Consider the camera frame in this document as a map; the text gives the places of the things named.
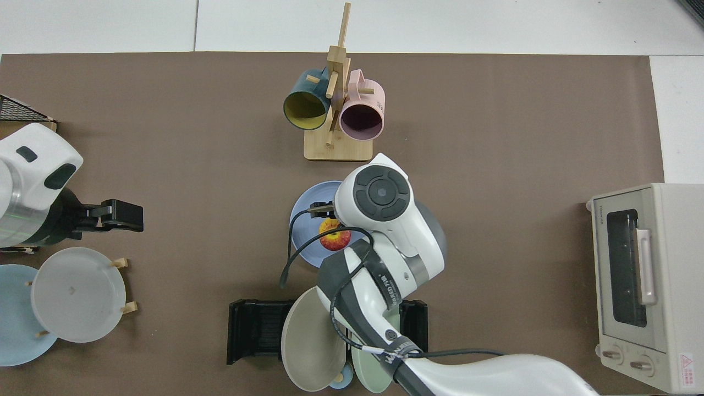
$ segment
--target mug rack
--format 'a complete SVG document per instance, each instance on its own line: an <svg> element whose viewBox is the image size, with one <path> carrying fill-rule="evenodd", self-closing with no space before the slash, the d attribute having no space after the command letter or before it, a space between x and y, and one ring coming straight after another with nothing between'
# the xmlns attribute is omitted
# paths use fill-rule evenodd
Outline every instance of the mug rack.
<svg viewBox="0 0 704 396"><path fill-rule="evenodd" d="M372 141L352 139L342 132L339 124L340 111L347 95L351 62L344 46L350 8L351 4L345 3L337 45L331 45L327 52L329 83L325 96L331 99L331 104L325 122L318 129L307 130L303 135L303 156L311 161L369 161L372 159L374 151Z"/></svg>

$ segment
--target oven handle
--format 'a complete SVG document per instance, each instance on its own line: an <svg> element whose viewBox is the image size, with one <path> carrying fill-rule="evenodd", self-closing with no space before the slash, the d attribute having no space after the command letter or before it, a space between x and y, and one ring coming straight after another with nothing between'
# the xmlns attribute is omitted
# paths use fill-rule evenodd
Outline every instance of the oven handle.
<svg viewBox="0 0 704 396"><path fill-rule="evenodd" d="M643 305L654 305L658 299L655 296L655 282L653 280L653 255L650 248L650 230L635 230L636 249L636 283L638 286L638 301Z"/></svg>

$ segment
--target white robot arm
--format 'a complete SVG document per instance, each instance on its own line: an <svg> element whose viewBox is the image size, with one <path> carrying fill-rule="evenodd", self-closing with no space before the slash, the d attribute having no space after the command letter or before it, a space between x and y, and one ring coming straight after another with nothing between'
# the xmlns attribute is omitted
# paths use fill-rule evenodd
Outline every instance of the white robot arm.
<svg viewBox="0 0 704 396"><path fill-rule="evenodd" d="M421 357L382 314L443 270L442 228L415 201L408 176L383 154L342 182L333 205L344 225L371 232L373 248L363 239L325 259L318 297L325 307L334 302L335 318L409 395L597 395L574 371L546 357L516 354L452 366Z"/></svg>
<svg viewBox="0 0 704 396"><path fill-rule="evenodd" d="M68 142L39 123L0 140L0 249L144 229L141 206L117 199L86 205L65 188L82 164Z"/></svg>

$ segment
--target apple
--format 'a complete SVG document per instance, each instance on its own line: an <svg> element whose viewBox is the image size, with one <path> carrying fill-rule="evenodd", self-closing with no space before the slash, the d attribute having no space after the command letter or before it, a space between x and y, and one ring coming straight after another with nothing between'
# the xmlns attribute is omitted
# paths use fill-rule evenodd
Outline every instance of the apple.
<svg viewBox="0 0 704 396"><path fill-rule="evenodd" d="M325 231L338 228L340 222L336 218L326 218L318 228L318 233L324 233ZM344 249L345 246L349 245L350 239L352 239L352 233L345 230L339 231L337 233L328 234L320 238L320 244L328 250L337 251Z"/></svg>

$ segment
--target warning label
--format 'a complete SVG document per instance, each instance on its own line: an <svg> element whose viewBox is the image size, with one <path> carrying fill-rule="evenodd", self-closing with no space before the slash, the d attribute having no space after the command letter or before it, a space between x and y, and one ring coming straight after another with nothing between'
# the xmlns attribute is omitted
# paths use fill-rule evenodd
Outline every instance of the warning label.
<svg viewBox="0 0 704 396"><path fill-rule="evenodd" d="M691 353L679 354L679 382L683 388L694 388L694 357Z"/></svg>

